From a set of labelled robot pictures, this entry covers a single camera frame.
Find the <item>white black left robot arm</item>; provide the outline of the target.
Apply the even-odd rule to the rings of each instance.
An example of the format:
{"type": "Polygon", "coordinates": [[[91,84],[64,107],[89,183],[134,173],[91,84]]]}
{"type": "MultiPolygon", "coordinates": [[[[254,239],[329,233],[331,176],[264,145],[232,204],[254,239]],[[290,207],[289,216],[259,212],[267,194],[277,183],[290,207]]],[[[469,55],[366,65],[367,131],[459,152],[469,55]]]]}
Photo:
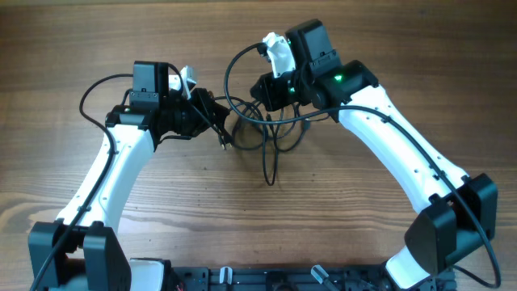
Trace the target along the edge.
{"type": "Polygon", "coordinates": [[[28,237],[33,290],[184,290],[168,259],[128,259],[117,238],[124,206],[145,164],[166,140],[207,129],[221,142],[229,109],[167,62],[135,61],[132,88],[94,124],[103,143],[86,178],[53,222],[28,237]]]}

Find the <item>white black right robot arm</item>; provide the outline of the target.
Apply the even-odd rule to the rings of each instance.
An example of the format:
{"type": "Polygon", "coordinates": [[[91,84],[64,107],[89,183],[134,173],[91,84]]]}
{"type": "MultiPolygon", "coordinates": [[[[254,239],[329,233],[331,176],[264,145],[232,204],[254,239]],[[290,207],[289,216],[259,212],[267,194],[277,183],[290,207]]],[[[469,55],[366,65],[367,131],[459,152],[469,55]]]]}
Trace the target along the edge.
{"type": "Polygon", "coordinates": [[[407,195],[416,219],[404,247],[386,262],[397,289],[412,289],[454,268],[494,237],[498,189],[487,175],[469,176],[437,151],[395,108],[360,61],[342,63],[324,25],[311,19],[270,33],[258,45],[271,64],[251,88],[276,111],[310,104],[354,133],[407,195]]]}

